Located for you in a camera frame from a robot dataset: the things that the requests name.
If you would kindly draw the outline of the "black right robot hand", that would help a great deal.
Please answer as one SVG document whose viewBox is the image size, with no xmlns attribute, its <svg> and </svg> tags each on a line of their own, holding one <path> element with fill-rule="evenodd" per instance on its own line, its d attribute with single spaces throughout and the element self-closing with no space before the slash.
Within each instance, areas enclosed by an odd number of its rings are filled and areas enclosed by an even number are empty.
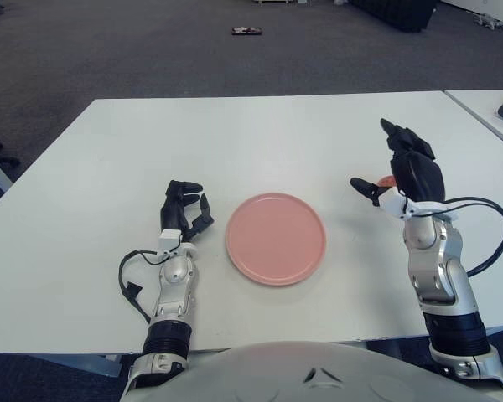
<svg viewBox="0 0 503 402">
<path fill-rule="evenodd" d="M 456 220 L 456 213 L 445 205 L 443 175 L 431 146 L 409 128 L 380 120 L 392 151 L 390 167 L 394 184 L 370 183 L 352 178 L 350 185 L 385 213 L 408 221 L 440 217 Z"/>
</svg>

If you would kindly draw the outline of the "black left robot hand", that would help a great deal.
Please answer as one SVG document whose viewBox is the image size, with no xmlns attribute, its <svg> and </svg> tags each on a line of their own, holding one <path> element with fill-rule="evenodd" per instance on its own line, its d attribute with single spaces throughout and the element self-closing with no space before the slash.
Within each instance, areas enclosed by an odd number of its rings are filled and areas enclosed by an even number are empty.
<svg viewBox="0 0 503 402">
<path fill-rule="evenodd" d="M 203 186 L 198 183 L 171 180 L 165 192 L 166 199 L 160 210 L 160 250 L 173 252 L 181 243 L 189 243 L 214 223 Z M 189 224 L 185 208 L 200 202 L 200 215 Z"/>
</svg>

